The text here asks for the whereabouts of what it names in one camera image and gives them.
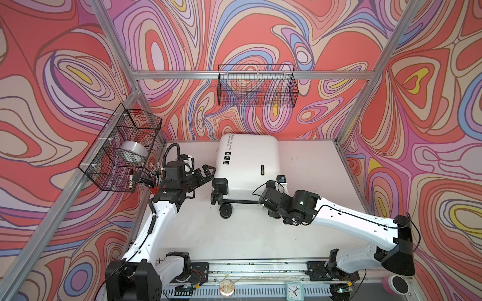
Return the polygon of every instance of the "white suitcase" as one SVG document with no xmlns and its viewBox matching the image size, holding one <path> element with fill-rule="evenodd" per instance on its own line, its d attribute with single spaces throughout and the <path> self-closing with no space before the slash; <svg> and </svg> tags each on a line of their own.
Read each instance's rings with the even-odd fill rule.
<svg viewBox="0 0 482 301">
<path fill-rule="evenodd" d="M 219 143 L 211 203 L 257 203 L 259 196 L 253 195 L 253 191 L 261 186 L 255 192 L 260 195 L 265 189 L 264 184 L 270 180 L 276 181 L 277 177 L 278 182 L 283 183 L 286 189 L 286 180 L 281 175 L 276 138 L 226 134 Z"/>
</svg>

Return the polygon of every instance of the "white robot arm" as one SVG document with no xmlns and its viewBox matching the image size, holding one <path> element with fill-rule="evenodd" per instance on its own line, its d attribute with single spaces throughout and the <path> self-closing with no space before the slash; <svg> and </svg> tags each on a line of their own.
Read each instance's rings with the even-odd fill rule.
<svg viewBox="0 0 482 301">
<path fill-rule="evenodd" d="M 415 275 L 412 230 L 406 216 L 381 218 L 342 207 L 305 190 L 298 190 L 291 197 L 273 187 L 266 187 L 259 204 L 280 214 L 285 224 L 325 225 L 369 242 L 352 250 L 332 250 L 326 263 L 327 278 L 379 267 L 400 275 Z"/>
</svg>

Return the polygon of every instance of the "small round container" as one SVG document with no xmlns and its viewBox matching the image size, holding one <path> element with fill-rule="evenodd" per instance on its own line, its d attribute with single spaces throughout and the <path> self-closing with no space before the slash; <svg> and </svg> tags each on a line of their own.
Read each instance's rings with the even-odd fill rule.
<svg viewBox="0 0 482 301">
<path fill-rule="evenodd" d="M 229 298 L 234 294 L 234 283 L 231 280 L 224 280 L 219 284 L 219 293 L 223 298 Z"/>
<path fill-rule="evenodd" d="M 134 141 L 124 141 L 120 146 L 121 149 L 132 152 L 139 156 L 132 155 L 127 152 L 120 152 L 120 156 L 127 162 L 140 163 L 147 157 L 147 149 L 140 143 Z"/>
<path fill-rule="evenodd" d="M 392 296 L 408 294 L 408 283 L 400 276 L 385 277 L 382 280 L 382 285 L 385 291 Z"/>
</svg>

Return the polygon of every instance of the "colorful psychedelic wallpaper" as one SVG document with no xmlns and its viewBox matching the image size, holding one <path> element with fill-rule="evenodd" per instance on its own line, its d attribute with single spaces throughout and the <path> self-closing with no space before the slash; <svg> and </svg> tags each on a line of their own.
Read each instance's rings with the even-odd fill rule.
<svg viewBox="0 0 482 301">
<path fill-rule="evenodd" d="M 89 10 L 84 1 L 0 1 L 0 277 L 130 92 Z M 87 183 L 16 300 L 91 300 L 141 193 Z"/>
<path fill-rule="evenodd" d="M 482 3 L 427 1 L 342 141 L 374 212 L 419 227 L 428 300 L 482 300 L 481 87 Z"/>
<path fill-rule="evenodd" d="M 291 62 L 297 70 L 363 71 L 373 69 L 406 1 L 103 4 L 134 69 Z M 420 228 L 416 277 L 433 301 L 482 295 L 481 35 L 480 1 L 427 0 L 342 140 L 374 212 L 410 212 Z M 333 139 L 364 81 L 299 80 L 293 109 L 220 108 L 216 80 L 139 84 L 169 140 L 227 132 Z M 0 0 L 2 267 L 129 91 L 89 0 Z M 101 192 L 88 183 L 18 300 L 92 300 L 107 263 L 121 255 L 142 192 Z"/>
<path fill-rule="evenodd" d="M 406 4 L 394 1 L 118 0 L 109 13 L 133 68 L 217 70 L 293 63 L 296 70 L 372 70 Z M 229 132 L 333 139 L 364 80 L 299 80 L 295 108 L 219 107 L 217 80 L 144 80 L 169 140 Z"/>
</svg>

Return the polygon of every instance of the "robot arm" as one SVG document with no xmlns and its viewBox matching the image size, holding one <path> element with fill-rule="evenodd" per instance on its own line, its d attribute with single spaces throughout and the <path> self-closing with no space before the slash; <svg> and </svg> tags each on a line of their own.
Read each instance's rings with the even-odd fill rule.
<svg viewBox="0 0 482 301">
<path fill-rule="evenodd" d="M 405 276 L 415 275 L 410 219 L 398 215 L 381 218 L 351 210 L 317 194 L 298 190 L 294 196 L 267 187 L 259 204 L 278 213 L 283 222 L 298 226 L 319 224 L 329 226 L 367 240 L 365 246 L 352 250 L 332 250 L 326 264 L 331 278 L 340 273 L 384 267 Z"/>
<path fill-rule="evenodd" d="M 203 165 L 203 176 L 200 169 L 191 170 L 194 167 L 192 161 L 187 173 L 184 162 L 186 155 L 181 155 L 178 151 L 177 160 L 167 165 L 165 157 L 166 155 L 163 159 L 164 178 L 158 192 L 148 203 L 151 210 L 150 222 L 144 225 L 122 260 L 111 262 L 106 269 L 109 301 L 159 300 L 163 283 L 170 283 L 174 278 L 184 281 L 191 275 L 188 253 L 171 252 L 155 268 L 154 262 L 162 236 L 188 198 L 186 194 L 212 180 L 215 168 Z"/>
</svg>

